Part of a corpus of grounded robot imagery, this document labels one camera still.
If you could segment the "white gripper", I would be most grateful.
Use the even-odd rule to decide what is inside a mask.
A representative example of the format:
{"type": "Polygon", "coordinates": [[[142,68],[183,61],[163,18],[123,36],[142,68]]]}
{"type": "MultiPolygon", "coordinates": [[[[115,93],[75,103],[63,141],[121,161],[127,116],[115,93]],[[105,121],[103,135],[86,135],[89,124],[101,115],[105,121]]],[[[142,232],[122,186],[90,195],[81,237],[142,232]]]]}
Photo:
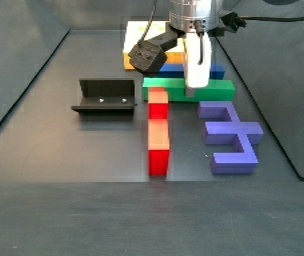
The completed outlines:
{"type": "Polygon", "coordinates": [[[211,45],[206,35],[186,33],[183,44],[183,76],[185,84],[191,89],[202,88],[209,82],[211,61],[211,45]]]}

